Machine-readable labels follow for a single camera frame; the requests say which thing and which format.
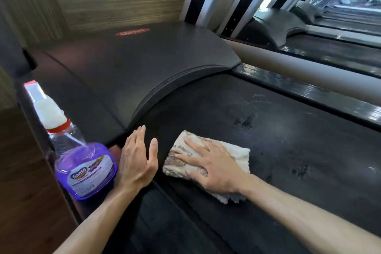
treadmill motor cover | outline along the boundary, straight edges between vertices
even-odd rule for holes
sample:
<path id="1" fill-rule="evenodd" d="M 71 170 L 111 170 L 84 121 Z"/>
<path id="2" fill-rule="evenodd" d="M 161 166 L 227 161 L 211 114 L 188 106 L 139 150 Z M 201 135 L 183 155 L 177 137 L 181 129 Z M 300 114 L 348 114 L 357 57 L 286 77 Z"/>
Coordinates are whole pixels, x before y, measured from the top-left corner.
<path id="1" fill-rule="evenodd" d="M 87 141 L 104 144 L 176 88 L 241 62 L 213 32 L 182 21 L 107 30 L 27 53 L 44 91 Z"/>

bottle label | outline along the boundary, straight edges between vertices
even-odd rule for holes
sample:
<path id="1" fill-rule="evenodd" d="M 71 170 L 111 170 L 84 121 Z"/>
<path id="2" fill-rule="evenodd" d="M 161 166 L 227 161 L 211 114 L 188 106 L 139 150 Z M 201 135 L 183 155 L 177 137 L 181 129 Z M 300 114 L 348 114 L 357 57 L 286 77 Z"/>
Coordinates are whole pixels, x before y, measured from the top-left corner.
<path id="1" fill-rule="evenodd" d="M 70 172 L 67 184 L 79 197 L 83 197 L 102 184 L 113 166 L 108 155 L 83 163 Z"/>

forearm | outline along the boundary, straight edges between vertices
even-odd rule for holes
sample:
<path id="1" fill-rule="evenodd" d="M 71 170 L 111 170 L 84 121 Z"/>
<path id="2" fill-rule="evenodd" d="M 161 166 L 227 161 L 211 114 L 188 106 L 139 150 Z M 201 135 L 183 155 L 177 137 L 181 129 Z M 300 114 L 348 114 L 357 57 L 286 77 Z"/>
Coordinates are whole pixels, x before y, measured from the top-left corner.
<path id="1" fill-rule="evenodd" d="M 86 218 L 54 254 L 98 254 L 103 251 L 112 231 L 138 189 L 114 189 L 104 202 Z"/>
<path id="2" fill-rule="evenodd" d="M 250 175 L 240 193 L 288 228 L 313 253 L 381 253 L 381 239 Z"/>

left hand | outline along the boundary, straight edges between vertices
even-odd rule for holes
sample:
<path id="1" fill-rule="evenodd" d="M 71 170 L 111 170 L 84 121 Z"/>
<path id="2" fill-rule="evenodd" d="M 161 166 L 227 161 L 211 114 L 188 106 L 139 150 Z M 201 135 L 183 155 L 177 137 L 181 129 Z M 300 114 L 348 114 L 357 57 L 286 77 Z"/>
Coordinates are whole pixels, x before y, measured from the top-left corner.
<path id="1" fill-rule="evenodd" d="M 118 172 L 115 177 L 115 189 L 137 190 L 146 187 L 154 178 L 159 167 L 157 160 L 157 139 L 149 146 L 147 160 L 144 144 L 145 126 L 138 127 L 126 140 L 121 153 Z"/>

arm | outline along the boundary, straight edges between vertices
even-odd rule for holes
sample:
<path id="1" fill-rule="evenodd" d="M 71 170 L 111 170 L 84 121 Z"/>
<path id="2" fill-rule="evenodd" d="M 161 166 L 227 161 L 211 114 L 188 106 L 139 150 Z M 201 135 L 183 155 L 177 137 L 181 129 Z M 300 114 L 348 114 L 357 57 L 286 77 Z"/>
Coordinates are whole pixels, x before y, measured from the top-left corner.
<path id="1" fill-rule="evenodd" d="M 215 193 L 241 193 L 288 228 L 311 252 L 381 253 L 379 237 L 245 173 L 220 143 L 203 141 L 204 148 L 189 139 L 185 141 L 203 158 L 175 156 L 208 172 L 207 177 L 187 172 L 191 179 Z"/>
<path id="2" fill-rule="evenodd" d="M 115 177 L 114 189 L 54 254 L 98 254 L 103 251 L 128 205 L 140 189 L 151 182 L 157 171 L 157 140 L 151 141 L 147 160 L 144 134 L 145 126 L 142 126 L 127 138 Z"/>

